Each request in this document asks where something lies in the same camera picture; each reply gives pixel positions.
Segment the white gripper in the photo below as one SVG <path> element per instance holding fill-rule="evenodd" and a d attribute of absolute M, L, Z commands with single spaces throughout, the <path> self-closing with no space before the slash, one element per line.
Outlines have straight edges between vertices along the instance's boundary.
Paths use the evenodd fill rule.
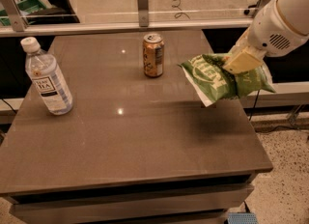
<path fill-rule="evenodd" d="M 268 57 L 281 57 L 304 45 L 307 17 L 308 0 L 271 0 L 229 50 L 223 69 L 231 74 L 251 71 L 263 63 L 263 51 Z"/>

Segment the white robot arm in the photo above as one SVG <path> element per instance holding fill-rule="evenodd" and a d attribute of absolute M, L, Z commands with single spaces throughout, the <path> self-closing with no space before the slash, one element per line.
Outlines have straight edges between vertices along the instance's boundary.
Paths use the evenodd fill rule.
<path fill-rule="evenodd" d="M 226 57 L 223 69 L 238 74 L 259 67 L 264 58 L 281 57 L 308 41 L 309 0 L 270 0 Z"/>

